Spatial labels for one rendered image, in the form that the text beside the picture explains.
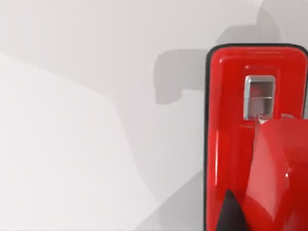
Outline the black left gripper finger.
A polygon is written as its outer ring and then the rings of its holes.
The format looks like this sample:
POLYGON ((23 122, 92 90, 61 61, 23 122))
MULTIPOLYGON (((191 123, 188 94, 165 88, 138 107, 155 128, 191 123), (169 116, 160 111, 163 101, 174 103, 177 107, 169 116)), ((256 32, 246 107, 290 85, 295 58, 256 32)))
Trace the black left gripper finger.
POLYGON ((215 231, 248 231, 248 225, 234 193, 227 190, 215 231))

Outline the red stapler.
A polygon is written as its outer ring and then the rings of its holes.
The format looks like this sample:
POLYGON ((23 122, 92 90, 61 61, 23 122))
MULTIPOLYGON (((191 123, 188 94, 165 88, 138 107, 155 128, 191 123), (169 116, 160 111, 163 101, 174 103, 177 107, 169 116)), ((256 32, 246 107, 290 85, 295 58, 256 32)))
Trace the red stapler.
POLYGON ((308 231, 308 51, 223 44, 205 64, 203 231, 227 190, 248 231, 308 231))

